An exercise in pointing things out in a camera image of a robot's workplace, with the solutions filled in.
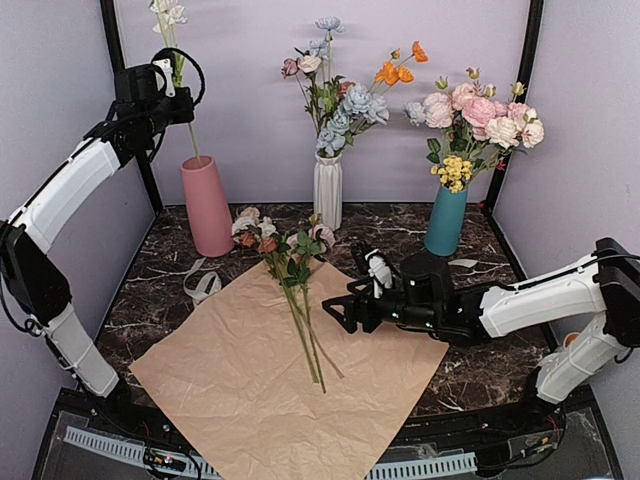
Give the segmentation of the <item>pink rose flower stem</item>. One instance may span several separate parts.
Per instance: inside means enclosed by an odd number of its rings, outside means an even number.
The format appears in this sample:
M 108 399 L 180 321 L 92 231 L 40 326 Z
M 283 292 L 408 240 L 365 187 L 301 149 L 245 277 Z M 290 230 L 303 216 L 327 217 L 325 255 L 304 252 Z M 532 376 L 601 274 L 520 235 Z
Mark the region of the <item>pink rose flower stem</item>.
M 313 214 L 309 222 L 308 230 L 302 229 L 286 240 L 289 249 L 285 281 L 291 313 L 299 331 L 311 381 L 317 384 L 325 394 L 327 388 L 320 356 L 324 357 L 339 378 L 343 378 L 344 375 L 326 353 L 315 333 L 311 318 L 309 283 L 312 276 L 312 263 L 324 261 L 324 254 L 328 253 L 335 244 L 335 236 L 333 230 L 324 223 L 320 213 Z

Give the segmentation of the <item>white poppy flower stem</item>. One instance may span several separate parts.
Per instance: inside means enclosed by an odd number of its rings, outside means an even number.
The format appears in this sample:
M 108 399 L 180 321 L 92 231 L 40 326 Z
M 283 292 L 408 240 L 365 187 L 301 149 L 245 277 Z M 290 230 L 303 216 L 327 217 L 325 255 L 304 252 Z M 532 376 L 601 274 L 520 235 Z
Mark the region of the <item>white poppy flower stem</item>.
M 178 48 L 176 27 L 188 22 L 185 16 L 185 7 L 176 0 L 151 0 L 149 10 L 156 18 L 156 24 L 152 30 L 161 35 L 164 46 Z M 173 53 L 173 55 L 175 59 L 173 84 L 176 87 L 182 87 L 186 58 L 179 53 Z

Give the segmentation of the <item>beige kraft wrapping paper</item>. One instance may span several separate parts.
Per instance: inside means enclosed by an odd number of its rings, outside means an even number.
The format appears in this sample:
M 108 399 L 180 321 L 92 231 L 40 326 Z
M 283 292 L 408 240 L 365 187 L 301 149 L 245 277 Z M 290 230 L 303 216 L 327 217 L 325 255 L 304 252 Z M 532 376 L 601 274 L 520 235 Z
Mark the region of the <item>beige kraft wrapping paper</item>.
M 131 372 L 226 479 L 361 479 L 448 347 L 389 324 L 346 333 L 321 303 L 343 295 L 347 283 L 328 263 L 313 268 L 322 385 L 312 382 L 288 302 L 261 265 L 200 304 Z

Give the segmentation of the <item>beige ribbon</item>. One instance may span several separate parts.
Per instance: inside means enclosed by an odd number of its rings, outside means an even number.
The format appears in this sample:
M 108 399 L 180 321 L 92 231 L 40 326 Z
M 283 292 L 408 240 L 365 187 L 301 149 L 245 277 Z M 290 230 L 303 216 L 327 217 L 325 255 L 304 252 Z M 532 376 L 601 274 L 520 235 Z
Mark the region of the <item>beige ribbon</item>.
M 217 294 L 222 289 L 221 278 L 215 270 L 202 271 L 205 262 L 206 258 L 196 260 L 186 272 L 182 281 L 183 291 L 191 299 L 194 307 L 198 307 L 202 302 Z M 195 286 L 190 287 L 189 281 L 198 273 L 201 273 L 201 276 Z

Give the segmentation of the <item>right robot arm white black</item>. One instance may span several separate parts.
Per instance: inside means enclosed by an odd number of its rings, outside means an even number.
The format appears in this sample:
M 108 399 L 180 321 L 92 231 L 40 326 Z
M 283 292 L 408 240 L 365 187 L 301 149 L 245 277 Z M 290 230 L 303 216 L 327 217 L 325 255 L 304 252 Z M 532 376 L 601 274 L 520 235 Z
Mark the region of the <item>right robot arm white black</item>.
M 534 432 L 580 384 L 626 350 L 639 347 L 639 258 L 616 240 L 556 271 L 514 283 L 488 282 L 458 289 L 450 264 L 427 251 L 398 267 L 366 242 L 352 249 L 362 279 L 322 308 L 348 333 L 374 332 L 383 323 L 425 333 L 457 347 L 486 344 L 534 325 L 591 315 L 568 344 L 544 357 L 527 378 L 510 424 Z

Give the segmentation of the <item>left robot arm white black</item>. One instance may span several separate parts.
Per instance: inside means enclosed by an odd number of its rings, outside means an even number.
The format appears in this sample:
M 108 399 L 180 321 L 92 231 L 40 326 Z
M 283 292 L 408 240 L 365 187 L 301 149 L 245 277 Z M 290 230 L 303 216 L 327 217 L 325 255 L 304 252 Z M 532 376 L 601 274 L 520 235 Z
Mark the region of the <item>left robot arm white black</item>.
M 1 223 L 1 293 L 11 295 L 26 315 L 15 328 L 43 337 L 61 367 L 103 399 L 114 395 L 121 380 L 79 320 L 70 285 L 48 252 L 100 185 L 134 157 L 154 150 L 156 136 L 168 126 L 191 122 L 201 100 L 174 85 L 167 58 L 118 72 L 115 91 L 108 117 Z

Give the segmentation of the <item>teal vase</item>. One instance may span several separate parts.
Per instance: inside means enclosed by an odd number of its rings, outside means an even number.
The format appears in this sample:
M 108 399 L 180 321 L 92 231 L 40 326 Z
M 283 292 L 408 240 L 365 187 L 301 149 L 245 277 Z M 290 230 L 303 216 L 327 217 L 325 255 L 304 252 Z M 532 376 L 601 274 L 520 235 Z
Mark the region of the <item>teal vase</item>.
M 455 253 L 464 222 L 468 191 L 452 193 L 440 187 L 430 215 L 424 246 L 440 257 Z

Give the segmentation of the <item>white ribbed vase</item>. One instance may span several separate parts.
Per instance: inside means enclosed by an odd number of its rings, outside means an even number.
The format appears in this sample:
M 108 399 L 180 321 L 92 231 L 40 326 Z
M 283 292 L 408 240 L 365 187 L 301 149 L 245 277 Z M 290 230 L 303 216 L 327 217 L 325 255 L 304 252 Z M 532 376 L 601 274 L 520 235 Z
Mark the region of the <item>white ribbed vase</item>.
M 333 158 L 316 156 L 314 166 L 314 213 L 332 230 L 342 224 L 342 155 Z

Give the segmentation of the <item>pink ceramic vase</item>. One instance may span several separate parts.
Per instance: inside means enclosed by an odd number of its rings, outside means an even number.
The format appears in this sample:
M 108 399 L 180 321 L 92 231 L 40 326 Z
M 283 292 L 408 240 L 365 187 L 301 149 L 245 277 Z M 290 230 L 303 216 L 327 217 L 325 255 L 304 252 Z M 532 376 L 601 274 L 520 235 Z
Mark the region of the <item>pink ceramic vase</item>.
M 232 218 L 215 159 L 192 157 L 181 166 L 189 225 L 196 250 L 220 257 L 234 247 Z

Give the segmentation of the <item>blue and orange flower arrangement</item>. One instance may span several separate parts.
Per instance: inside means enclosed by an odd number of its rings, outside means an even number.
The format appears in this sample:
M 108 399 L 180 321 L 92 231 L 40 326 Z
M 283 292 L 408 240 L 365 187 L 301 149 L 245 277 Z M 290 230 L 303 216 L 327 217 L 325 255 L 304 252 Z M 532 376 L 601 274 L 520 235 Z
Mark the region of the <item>blue and orange flower arrangement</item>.
M 316 134 L 315 155 L 320 159 L 334 159 L 354 144 L 354 138 L 390 119 L 384 94 L 398 84 L 415 80 L 408 63 L 429 61 L 420 42 L 415 41 L 407 55 L 400 49 L 391 52 L 367 85 L 349 81 L 332 73 L 333 40 L 345 31 L 335 16 L 315 21 L 324 32 L 321 40 L 311 41 L 305 50 L 298 49 L 295 58 L 283 61 L 281 75 L 294 79 L 304 99 L 304 110 L 311 117 Z

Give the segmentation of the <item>white mug yellow inside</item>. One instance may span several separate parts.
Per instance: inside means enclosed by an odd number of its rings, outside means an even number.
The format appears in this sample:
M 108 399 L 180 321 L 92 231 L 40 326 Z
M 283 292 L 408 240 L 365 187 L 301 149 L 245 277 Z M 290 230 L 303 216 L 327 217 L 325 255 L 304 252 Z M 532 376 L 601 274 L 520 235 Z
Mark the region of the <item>white mug yellow inside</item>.
M 571 332 L 568 335 L 566 335 L 562 343 L 563 349 L 567 350 L 571 345 L 571 343 L 575 341 L 579 337 L 579 335 L 580 335 L 579 332 Z

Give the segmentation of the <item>pink peony flower arrangement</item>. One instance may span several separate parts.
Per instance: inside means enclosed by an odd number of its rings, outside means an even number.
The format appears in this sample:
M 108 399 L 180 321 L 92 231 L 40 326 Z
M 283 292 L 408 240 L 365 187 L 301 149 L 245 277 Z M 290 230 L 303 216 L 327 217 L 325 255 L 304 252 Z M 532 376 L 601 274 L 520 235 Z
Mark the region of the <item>pink peony flower arrangement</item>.
M 444 77 L 438 91 L 420 104 L 423 123 L 442 131 L 427 140 L 430 173 L 452 193 L 467 190 L 482 172 L 502 170 L 515 151 L 534 148 L 544 140 L 543 121 L 533 107 L 519 102 L 525 85 L 512 86 L 509 102 L 495 99 L 497 89 L 480 81 L 480 70 L 466 70 L 469 81 L 451 89 Z

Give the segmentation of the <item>black left corner post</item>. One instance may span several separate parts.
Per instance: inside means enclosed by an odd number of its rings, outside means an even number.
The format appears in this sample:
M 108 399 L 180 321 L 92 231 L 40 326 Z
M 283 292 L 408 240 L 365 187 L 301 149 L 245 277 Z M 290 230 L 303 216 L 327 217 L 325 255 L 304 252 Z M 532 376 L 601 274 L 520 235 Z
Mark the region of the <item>black left corner post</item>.
M 114 76 L 117 76 L 120 71 L 125 69 L 125 61 L 121 46 L 115 2 L 113 0 L 100 0 L 99 5 L 111 67 Z M 164 205 L 151 168 L 148 153 L 142 148 L 141 127 L 142 123 L 140 121 L 130 123 L 128 125 L 128 135 L 135 147 L 133 152 L 135 153 L 138 170 L 153 213 L 155 216 L 158 216 L 163 211 Z

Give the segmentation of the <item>black front table rail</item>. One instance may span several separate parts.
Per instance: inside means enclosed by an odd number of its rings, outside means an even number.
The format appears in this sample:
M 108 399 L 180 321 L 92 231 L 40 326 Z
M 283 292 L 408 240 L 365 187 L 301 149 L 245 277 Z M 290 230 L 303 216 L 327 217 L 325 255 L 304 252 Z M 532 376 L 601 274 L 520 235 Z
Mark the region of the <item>black front table rail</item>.
M 507 442 L 523 435 L 547 430 L 552 439 L 561 441 L 567 429 L 567 416 L 571 412 L 589 408 L 599 414 L 590 386 L 580 386 L 561 404 L 543 407 L 533 401 L 522 401 L 459 413 L 417 416 L 408 418 L 396 434 L 392 447 L 434 444 L 438 447 L 477 448 L 481 452 L 495 452 L 505 462 Z M 167 447 L 186 452 L 192 445 L 157 408 L 136 404 L 125 406 L 120 418 L 98 400 L 86 394 L 63 388 L 56 400 L 53 418 L 60 413 L 78 415 L 81 424 L 102 432 L 144 441 L 153 447 Z

